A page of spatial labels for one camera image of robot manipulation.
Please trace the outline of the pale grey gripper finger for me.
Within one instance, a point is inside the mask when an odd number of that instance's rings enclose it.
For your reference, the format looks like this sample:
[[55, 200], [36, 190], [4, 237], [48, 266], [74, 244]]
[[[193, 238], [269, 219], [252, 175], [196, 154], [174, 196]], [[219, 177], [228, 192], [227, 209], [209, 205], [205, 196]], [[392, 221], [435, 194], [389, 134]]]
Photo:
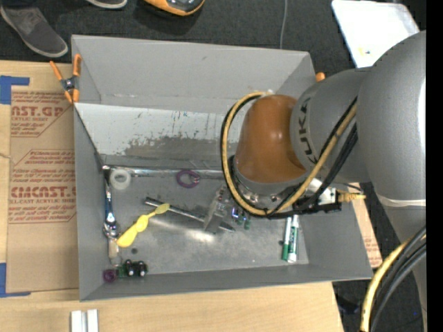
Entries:
[[209, 211], [207, 214], [207, 219], [209, 221], [215, 219], [222, 220], [224, 217], [225, 217], [225, 204], [219, 201], [213, 201], [210, 204]]
[[218, 216], [207, 216], [204, 220], [204, 231], [210, 233], [217, 233], [219, 230], [229, 231], [229, 227]]

